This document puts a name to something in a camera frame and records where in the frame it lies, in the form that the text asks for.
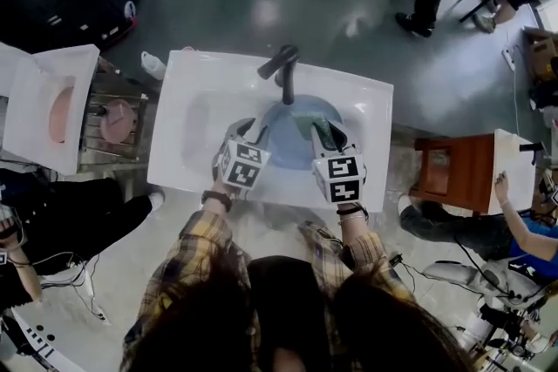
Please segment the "black wristwatch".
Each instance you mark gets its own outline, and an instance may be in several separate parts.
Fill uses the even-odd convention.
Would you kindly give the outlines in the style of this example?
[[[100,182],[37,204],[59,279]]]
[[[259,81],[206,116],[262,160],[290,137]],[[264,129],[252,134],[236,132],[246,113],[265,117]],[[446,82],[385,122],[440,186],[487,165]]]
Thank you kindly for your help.
[[[201,196],[202,208],[213,213],[228,213],[232,207],[232,200],[225,193],[206,190]]]

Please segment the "person's torso in plaid shirt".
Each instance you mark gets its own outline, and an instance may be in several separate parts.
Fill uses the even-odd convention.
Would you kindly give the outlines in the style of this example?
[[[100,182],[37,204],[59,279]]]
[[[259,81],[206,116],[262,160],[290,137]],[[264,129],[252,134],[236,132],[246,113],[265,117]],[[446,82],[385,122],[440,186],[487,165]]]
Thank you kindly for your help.
[[[342,238],[299,226],[307,260],[248,258],[206,278],[150,278],[123,341],[119,372],[474,372],[449,330],[391,266],[353,273]]]

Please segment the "cardboard box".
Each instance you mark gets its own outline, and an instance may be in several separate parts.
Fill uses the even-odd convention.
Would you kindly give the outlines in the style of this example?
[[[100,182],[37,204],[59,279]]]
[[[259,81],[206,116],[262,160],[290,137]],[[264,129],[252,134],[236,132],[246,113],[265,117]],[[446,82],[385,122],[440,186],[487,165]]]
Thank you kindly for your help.
[[[523,35],[527,40],[529,61],[533,78],[548,81],[555,77],[551,59],[558,57],[558,33],[533,27],[524,27]]]

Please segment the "white grey equipment pack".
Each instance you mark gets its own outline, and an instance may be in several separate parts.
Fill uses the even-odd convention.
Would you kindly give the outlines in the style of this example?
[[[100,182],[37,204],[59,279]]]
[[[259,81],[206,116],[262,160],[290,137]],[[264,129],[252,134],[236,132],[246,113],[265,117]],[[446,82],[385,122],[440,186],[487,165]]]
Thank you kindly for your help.
[[[428,266],[423,274],[482,294],[487,304],[500,301],[511,309],[528,309],[546,296],[551,282],[539,277],[530,268],[508,258],[489,261],[482,267],[467,266],[457,261],[439,260]]]

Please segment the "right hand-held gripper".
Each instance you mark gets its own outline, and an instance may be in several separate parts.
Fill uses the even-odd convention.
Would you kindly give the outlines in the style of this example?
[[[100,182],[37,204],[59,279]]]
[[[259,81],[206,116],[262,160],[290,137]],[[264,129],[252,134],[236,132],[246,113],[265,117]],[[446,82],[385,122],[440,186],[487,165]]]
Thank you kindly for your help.
[[[348,204],[362,199],[365,164],[354,133],[343,124],[331,124],[334,145],[327,146],[323,133],[310,128],[315,157],[312,172],[319,190],[330,204]]]

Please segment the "large blue plate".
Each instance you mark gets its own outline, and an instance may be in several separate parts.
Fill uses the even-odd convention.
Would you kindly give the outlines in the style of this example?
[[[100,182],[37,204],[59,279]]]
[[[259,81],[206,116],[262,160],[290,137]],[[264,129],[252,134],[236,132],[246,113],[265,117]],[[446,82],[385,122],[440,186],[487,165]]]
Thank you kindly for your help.
[[[312,95],[295,95],[292,105],[279,101],[264,115],[261,127],[269,128],[266,151],[269,163],[290,170],[309,171],[314,159],[311,138],[306,139],[298,129],[293,114],[322,113],[327,119],[342,122],[337,109],[326,100]]]

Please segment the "person's left forearm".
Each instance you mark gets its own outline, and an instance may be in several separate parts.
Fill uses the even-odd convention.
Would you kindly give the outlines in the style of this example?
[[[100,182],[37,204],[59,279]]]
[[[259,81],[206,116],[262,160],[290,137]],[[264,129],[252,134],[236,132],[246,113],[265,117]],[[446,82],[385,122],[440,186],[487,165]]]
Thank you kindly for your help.
[[[218,266],[244,274],[248,258],[234,243],[224,211],[210,210],[207,204],[194,212],[179,234],[167,267],[174,263],[175,276],[181,281],[206,278]]]

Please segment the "white board with black marks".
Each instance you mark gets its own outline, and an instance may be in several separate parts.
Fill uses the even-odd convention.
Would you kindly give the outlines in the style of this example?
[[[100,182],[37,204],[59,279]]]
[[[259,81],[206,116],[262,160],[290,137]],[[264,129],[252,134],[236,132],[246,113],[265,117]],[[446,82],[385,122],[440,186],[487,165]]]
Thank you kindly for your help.
[[[46,372],[84,372],[55,348],[44,329],[33,328],[16,311],[5,316],[3,321],[19,355],[29,356]]]

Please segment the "brown wooden cabinet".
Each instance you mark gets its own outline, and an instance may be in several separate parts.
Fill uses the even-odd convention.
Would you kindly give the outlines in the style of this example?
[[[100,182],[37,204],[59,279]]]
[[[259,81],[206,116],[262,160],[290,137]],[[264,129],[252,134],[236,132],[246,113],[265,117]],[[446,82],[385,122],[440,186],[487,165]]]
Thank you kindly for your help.
[[[495,137],[417,139],[421,153],[418,182],[410,195],[442,205],[487,214],[493,187]]]

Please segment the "large pink plate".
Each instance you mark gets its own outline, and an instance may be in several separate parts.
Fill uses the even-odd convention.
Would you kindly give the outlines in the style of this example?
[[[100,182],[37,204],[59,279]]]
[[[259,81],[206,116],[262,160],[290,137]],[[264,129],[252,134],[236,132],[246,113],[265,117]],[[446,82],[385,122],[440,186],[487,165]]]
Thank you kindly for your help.
[[[65,131],[71,104],[73,88],[63,89],[56,97],[49,116],[49,135],[55,143],[65,142]]]
[[[122,143],[133,128],[132,107],[123,99],[115,99],[104,106],[99,124],[102,138],[111,144]]]

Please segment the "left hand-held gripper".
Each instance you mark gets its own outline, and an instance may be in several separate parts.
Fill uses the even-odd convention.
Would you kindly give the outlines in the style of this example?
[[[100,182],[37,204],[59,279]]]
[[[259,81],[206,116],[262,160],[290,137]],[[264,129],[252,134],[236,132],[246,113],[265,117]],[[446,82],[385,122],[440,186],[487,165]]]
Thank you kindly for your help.
[[[252,128],[255,118],[243,118],[229,126],[225,141],[221,143],[212,161],[212,176],[232,190],[239,198],[255,189],[271,153],[266,151],[269,126],[262,126],[255,141],[247,142],[245,135]]]

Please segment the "metal sink rack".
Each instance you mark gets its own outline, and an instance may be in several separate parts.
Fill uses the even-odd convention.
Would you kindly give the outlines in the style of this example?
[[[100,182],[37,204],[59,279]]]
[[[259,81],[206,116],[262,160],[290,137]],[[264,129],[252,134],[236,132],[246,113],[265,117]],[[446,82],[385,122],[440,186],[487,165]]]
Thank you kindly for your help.
[[[125,100],[133,109],[133,128],[119,144],[105,141],[100,132],[104,106],[115,99]],[[149,96],[137,81],[127,78],[120,68],[103,57],[98,58],[85,103],[79,141],[78,169],[91,171],[102,166],[108,169],[139,169],[147,163],[146,113]]]

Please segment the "white plastic bottle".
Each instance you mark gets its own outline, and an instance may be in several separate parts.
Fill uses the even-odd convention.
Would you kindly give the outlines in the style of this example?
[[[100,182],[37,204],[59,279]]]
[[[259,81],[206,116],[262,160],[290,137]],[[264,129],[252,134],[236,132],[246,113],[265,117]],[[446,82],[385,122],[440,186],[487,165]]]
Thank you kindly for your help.
[[[167,66],[158,57],[142,51],[140,55],[142,69],[156,80],[163,80],[167,71]]]

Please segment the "person's legs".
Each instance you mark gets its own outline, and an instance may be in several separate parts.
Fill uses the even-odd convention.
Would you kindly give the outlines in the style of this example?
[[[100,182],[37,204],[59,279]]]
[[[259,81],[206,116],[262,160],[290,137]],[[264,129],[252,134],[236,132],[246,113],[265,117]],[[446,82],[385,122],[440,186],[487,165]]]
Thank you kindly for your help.
[[[308,208],[248,201],[234,204],[228,215],[236,245],[254,260],[269,256],[307,260],[299,226],[317,220]]]

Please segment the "person's right forearm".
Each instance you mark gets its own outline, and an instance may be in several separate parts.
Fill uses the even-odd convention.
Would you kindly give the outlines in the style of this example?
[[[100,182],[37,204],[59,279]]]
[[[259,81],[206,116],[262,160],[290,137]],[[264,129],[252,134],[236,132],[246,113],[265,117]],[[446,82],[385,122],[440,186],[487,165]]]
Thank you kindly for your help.
[[[368,217],[358,203],[337,208],[342,230],[342,259],[353,273],[370,273],[374,277],[389,277],[391,266],[379,236],[368,227]]]

